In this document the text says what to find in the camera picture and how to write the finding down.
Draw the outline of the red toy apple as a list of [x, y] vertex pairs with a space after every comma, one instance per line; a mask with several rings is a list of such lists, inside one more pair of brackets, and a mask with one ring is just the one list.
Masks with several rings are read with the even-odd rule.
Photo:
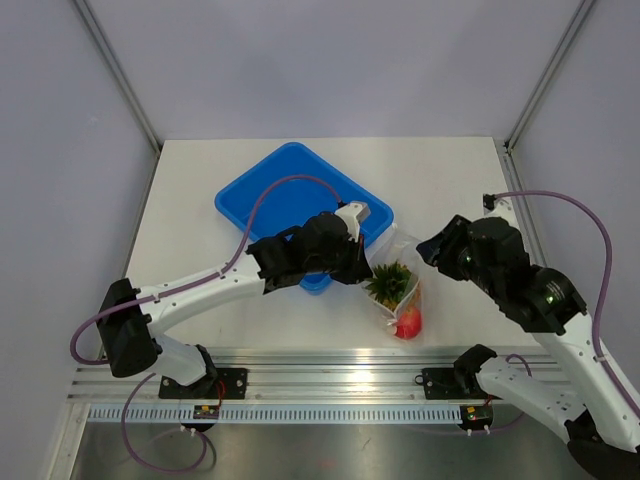
[[411, 340], [422, 331], [422, 315], [415, 307], [408, 307], [395, 324], [395, 336], [403, 340]]

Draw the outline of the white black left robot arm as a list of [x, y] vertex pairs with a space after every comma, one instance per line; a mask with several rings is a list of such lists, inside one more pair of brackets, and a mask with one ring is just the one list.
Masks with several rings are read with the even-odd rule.
[[112, 376], [154, 373], [195, 398], [208, 396], [219, 378], [210, 354], [169, 337], [168, 330], [226, 303], [296, 286], [310, 274], [344, 285], [369, 279], [361, 231], [368, 215], [364, 204], [351, 202], [252, 243], [223, 266], [164, 286], [114, 282], [97, 322]]

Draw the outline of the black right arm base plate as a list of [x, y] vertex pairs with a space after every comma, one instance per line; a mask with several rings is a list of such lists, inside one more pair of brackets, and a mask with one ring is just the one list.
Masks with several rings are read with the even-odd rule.
[[423, 368], [414, 383], [421, 387], [426, 400], [482, 400], [495, 399], [478, 386], [462, 386], [454, 375], [452, 367]]

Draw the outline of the clear zip top bag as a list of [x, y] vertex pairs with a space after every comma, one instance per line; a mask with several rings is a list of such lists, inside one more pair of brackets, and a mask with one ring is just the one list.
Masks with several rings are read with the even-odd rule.
[[402, 341], [422, 332], [422, 260], [419, 241], [392, 224], [374, 242], [367, 257], [372, 276], [362, 287], [380, 312], [380, 324]]

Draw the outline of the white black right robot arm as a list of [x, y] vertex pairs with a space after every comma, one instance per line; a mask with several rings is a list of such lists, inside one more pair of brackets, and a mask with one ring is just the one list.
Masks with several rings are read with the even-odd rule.
[[521, 374], [492, 349], [475, 345], [453, 364], [456, 389], [506, 400], [543, 424], [596, 479], [639, 476], [639, 415], [598, 361], [593, 320], [571, 281], [531, 263], [520, 231], [500, 217], [455, 216], [416, 247], [444, 276], [470, 281], [507, 319], [544, 347], [574, 391], [562, 394]]

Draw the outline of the orange toy pineapple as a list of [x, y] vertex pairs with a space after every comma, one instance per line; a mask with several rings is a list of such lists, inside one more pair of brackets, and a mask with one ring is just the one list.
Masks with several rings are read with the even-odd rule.
[[411, 271], [406, 265], [395, 261], [376, 265], [372, 268], [372, 273], [365, 290], [378, 304], [394, 311], [404, 298], [412, 277]]

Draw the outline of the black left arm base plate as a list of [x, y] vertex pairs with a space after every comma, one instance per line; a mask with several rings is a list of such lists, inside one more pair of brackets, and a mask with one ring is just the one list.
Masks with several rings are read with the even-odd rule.
[[203, 378], [184, 386], [169, 377], [162, 377], [158, 396], [163, 400], [243, 400], [246, 396], [248, 373], [246, 368], [217, 367], [215, 380]]

